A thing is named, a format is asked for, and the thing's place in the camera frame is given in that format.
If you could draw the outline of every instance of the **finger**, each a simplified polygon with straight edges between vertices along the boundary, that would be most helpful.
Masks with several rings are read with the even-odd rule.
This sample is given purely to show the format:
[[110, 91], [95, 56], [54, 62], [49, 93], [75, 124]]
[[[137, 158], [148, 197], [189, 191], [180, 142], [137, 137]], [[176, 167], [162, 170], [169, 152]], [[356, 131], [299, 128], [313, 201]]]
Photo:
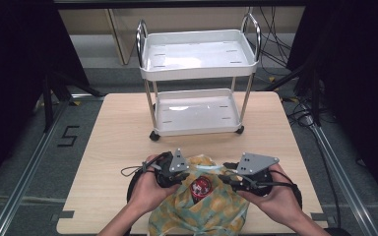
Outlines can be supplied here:
[[237, 194], [254, 205], [258, 205], [263, 200], [262, 197], [246, 191], [239, 190], [237, 191]]
[[147, 157], [146, 161], [151, 161], [152, 159], [154, 159], [154, 158], [156, 158], [156, 157], [158, 157], [158, 155], [156, 155], [156, 154], [149, 155], [149, 156]]
[[146, 183], [150, 183], [150, 184], [156, 183], [157, 182], [156, 174], [153, 171], [148, 171], [146, 173], [141, 174], [139, 181], [141, 180], [142, 182], [146, 182]]
[[[287, 174], [284, 172], [282, 167], [277, 163], [269, 167], [269, 170], [277, 171], [280, 172], [281, 174], [287, 176]], [[271, 172], [272, 178], [276, 182], [284, 182], [284, 183], [289, 183], [289, 180], [286, 179], [284, 176], [282, 176], [280, 173], [277, 172]]]

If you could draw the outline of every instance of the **yellow plastic bag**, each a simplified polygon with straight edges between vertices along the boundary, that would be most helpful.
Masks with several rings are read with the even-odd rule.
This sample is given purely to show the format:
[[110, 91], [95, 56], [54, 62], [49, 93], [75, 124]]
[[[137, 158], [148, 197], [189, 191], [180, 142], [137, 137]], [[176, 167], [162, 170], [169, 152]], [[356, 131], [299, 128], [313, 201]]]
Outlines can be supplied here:
[[[194, 235], [238, 235], [244, 225], [249, 203], [225, 185], [219, 174], [226, 168], [205, 155], [187, 158], [189, 176], [182, 186], [156, 208], [149, 219], [150, 235], [165, 235], [173, 228]], [[213, 190], [194, 204], [190, 186], [199, 176], [207, 177]]]

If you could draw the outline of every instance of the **floor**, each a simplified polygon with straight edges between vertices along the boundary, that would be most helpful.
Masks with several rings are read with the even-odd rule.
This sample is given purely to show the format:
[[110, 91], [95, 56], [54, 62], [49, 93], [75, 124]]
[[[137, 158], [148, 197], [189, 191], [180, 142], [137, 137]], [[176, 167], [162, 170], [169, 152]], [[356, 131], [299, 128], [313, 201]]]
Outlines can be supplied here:
[[[286, 41], [292, 39], [292, 35], [284, 36]], [[119, 65], [110, 35], [72, 36], [72, 40], [94, 89], [103, 92], [143, 91], [137, 57], [133, 56], [126, 66]], [[263, 68], [257, 71], [253, 89], [263, 89], [286, 73], [287, 69], [263, 58]], [[364, 165], [356, 162], [358, 152], [343, 133], [341, 124], [336, 122], [335, 114], [330, 112], [329, 102], [324, 99], [321, 102], [322, 107], [327, 108], [322, 113], [321, 129], [309, 125], [312, 123], [310, 116], [299, 118], [308, 112], [310, 104], [306, 97], [294, 96], [296, 80], [276, 92], [283, 100], [283, 108], [324, 217], [330, 227], [340, 224], [351, 235], [378, 235], [376, 182]], [[218, 83], [222, 82], [202, 85], [188, 82], [173, 84], [170, 89], [188, 85], [208, 87]], [[3, 234], [0, 235], [58, 235], [57, 220], [62, 217], [63, 205], [103, 103], [100, 98], [79, 95], [84, 92], [77, 88], [71, 88], [71, 92], [77, 95], [72, 102], [58, 102], [54, 97], [56, 125], [49, 133], [43, 133], [43, 107], [41, 101], [37, 103], [12, 156], [0, 168], [0, 222], [3, 222], [0, 223]], [[63, 138], [66, 134], [76, 137], [72, 146], [69, 146], [71, 139]], [[326, 139], [316, 139], [315, 134]], [[26, 169], [31, 171], [29, 178], [26, 178]], [[8, 210], [7, 202], [16, 198], [19, 204]]]

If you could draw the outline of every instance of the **black cable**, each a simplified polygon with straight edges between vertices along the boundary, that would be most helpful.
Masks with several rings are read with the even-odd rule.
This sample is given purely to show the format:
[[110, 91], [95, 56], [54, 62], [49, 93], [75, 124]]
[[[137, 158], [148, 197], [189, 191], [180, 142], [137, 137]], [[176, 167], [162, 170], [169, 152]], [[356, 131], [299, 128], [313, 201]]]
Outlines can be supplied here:
[[[274, 43], [274, 44], [278, 43], [277, 40], [272, 40], [271, 38], [266, 37], [266, 36], [265, 36], [264, 34], [262, 34], [262, 33], [261, 33], [261, 35], [262, 35], [263, 37], [265, 37], [267, 40], [269, 40], [270, 42]], [[290, 50], [290, 49], [291, 49], [291, 47], [290, 47], [289, 45], [285, 44], [284, 42], [280, 43], [280, 45], [281, 45], [282, 47], [284, 47], [285, 49], [287, 49], [287, 50]]]
[[[305, 123], [302, 123], [301, 122], [301, 119], [307, 117], [307, 116], [312, 116], [312, 109], [311, 108], [306, 108], [306, 109], [302, 109], [302, 110], [299, 110], [299, 111], [296, 111], [297, 107], [299, 107], [300, 105], [306, 105], [306, 102], [308, 102], [310, 99], [307, 98], [307, 99], [304, 99], [304, 100], [301, 100], [299, 101], [299, 103], [293, 108], [293, 111], [292, 113], [286, 115], [287, 119], [289, 119], [289, 124], [290, 126], [292, 126], [293, 124], [297, 123], [299, 126], [301, 127], [310, 127], [312, 126], [314, 123], [310, 123], [310, 124], [305, 124]], [[327, 108], [327, 107], [322, 107], [322, 108], [319, 108], [318, 109], [318, 112], [320, 113], [325, 113], [327, 111], [329, 111], [330, 108]], [[296, 117], [296, 114], [298, 113], [303, 113], [302, 115]], [[326, 122], [329, 122], [329, 123], [335, 123], [335, 122], [330, 122], [328, 120], [325, 120], [325, 119], [322, 119]]]
[[285, 44], [284, 42], [282, 42], [278, 36], [277, 36], [277, 33], [276, 33], [276, 22], [275, 22], [275, 16], [276, 16], [276, 7], [272, 7], [272, 21], [271, 23], [269, 24], [269, 21], [268, 19], [266, 18], [264, 12], [263, 12], [263, 9], [262, 7], [260, 7], [260, 12], [262, 13], [263, 15], [263, 18], [266, 22], [266, 25], [267, 27], [269, 28], [269, 33], [268, 33], [268, 36], [266, 37], [266, 42], [265, 42], [265, 45], [263, 47], [263, 49], [265, 48], [266, 44], [267, 44], [267, 41], [270, 40], [270, 35], [273, 36], [273, 38], [275, 39], [275, 42], [277, 47], [278, 47], [278, 51], [280, 53], [280, 55], [282, 56], [282, 60], [284, 62], [284, 66], [286, 66], [286, 62], [284, 60], [284, 58], [287, 58], [287, 55], [286, 53], [284, 52], [284, 49], [283, 47], [285, 47], [286, 49], [289, 49], [290, 50], [290, 46], [288, 46], [287, 44]]
[[[144, 172], [153, 172], [155, 173], [153, 170], [147, 170], [146, 168], [151, 166], [153, 163], [155, 163], [158, 159], [160, 159], [161, 157], [165, 157], [168, 155], [168, 152], [163, 152], [162, 154], [156, 156], [155, 158], [153, 158], [151, 161], [149, 162], [146, 162], [144, 161], [143, 162], [143, 165], [142, 166], [129, 166], [129, 167], [125, 167], [123, 169], [121, 169], [121, 174], [125, 177], [129, 177], [131, 176], [132, 174], [138, 172], [139, 170], [143, 169]], [[132, 168], [135, 168], [134, 171], [132, 171], [131, 173], [129, 174], [124, 174], [124, 170], [127, 170], [127, 169], [132, 169]]]
[[290, 184], [293, 184], [293, 181], [285, 174], [281, 173], [280, 171], [277, 171], [277, 170], [269, 170], [269, 172], [271, 173], [278, 173], [280, 175], [282, 175], [286, 180], [288, 180], [290, 182]]
[[270, 75], [273, 75], [273, 76], [281, 76], [281, 77], [289, 75], [289, 73], [279, 74], [279, 73], [275, 73], [275, 72], [270, 72], [270, 71], [266, 70], [266, 68], [263, 66], [263, 61], [260, 61], [260, 63], [262, 64], [263, 71], [265, 71], [267, 74], [270, 74]]
[[283, 67], [285, 66], [285, 63], [284, 63], [283, 60], [279, 59], [278, 57], [276, 57], [276, 56], [270, 54], [269, 52], [267, 52], [267, 51], [265, 51], [265, 50], [262, 50], [262, 55], [267, 56], [269, 59], [271, 59], [272, 61], [278, 63], [279, 65], [281, 65], [281, 66], [283, 66]]
[[[266, 22], [266, 24], [267, 24], [267, 26], [268, 26], [268, 28], [269, 28], [268, 36], [264, 36], [264, 34], [261, 33], [261, 35], [264, 36], [264, 37], [266, 38], [266, 40], [265, 40], [265, 43], [263, 44], [263, 47], [261, 48], [262, 53], [261, 53], [261, 55], [260, 55], [260, 63], [261, 63], [261, 65], [262, 65], [263, 70], [265, 70], [265, 71], [266, 71], [267, 73], [269, 73], [269, 74], [273, 74], [273, 73], [268, 72], [268, 71], [265, 69], [265, 67], [263, 66], [263, 55], [265, 54], [265, 53], [263, 53], [263, 52], [265, 52], [266, 45], [267, 45], [267, 43], [268, 43], [268, 41], [269, 41], [269, 39], [270, 39], [270, 34], [272, 33], [272, 28], [271, 28], [271, 26], [269, 25], [269, 22], [267, 21], [267, 18], [266, 18], [266, 16], [265, 16], [265, 14], [263, 13], [262, 8], [260, 8], [260, 11], [262, 12], [263, 18], [265, 19], [265, 22]], [[286, 64], [285, 64], [284, 60], [280, 60], [280, 61], [283, 61], [283, 64], [280, 64], [280, 63], [278, 63], [278, 64], [280, 64], [280, 65], [283, 66], [283, 67], [286, 67]]]

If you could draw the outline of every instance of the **white tray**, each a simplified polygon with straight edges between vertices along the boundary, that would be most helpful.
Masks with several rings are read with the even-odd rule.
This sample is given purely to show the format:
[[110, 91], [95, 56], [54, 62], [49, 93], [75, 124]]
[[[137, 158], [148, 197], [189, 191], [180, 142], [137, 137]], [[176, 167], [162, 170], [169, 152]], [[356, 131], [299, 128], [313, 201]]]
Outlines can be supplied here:
[[155, 132], [161, 136], [235, 132], [241, 127], [230, 89], [159, 92]]
[[[244, 35], [248, 19], [256, 29], [254, 51]], [[251, 14], [244, 17], [241, 30], [148, 34], [141, 20], [136, 44], [141, 75], [148, 81], [249, 76], [258, 65], [260, 29]]]

